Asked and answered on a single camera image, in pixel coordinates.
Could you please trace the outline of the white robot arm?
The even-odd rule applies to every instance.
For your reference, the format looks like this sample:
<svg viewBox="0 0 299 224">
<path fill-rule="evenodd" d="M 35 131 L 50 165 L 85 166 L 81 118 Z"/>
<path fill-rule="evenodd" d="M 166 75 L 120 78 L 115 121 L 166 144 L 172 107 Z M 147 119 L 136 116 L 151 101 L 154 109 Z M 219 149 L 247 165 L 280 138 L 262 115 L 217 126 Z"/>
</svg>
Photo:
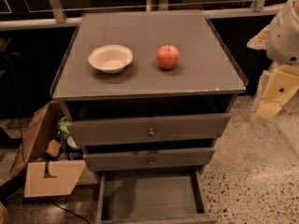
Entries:
<svg viewBox="0 0 299 224">
<path fill-rule="evenodd" d="M 273 119 L 299 90 L 299 0 L 288 0 L 247 47 L 264 49 L 278 65 L 269 73 L 256 111 L 261 119 Z"/>
</svg>

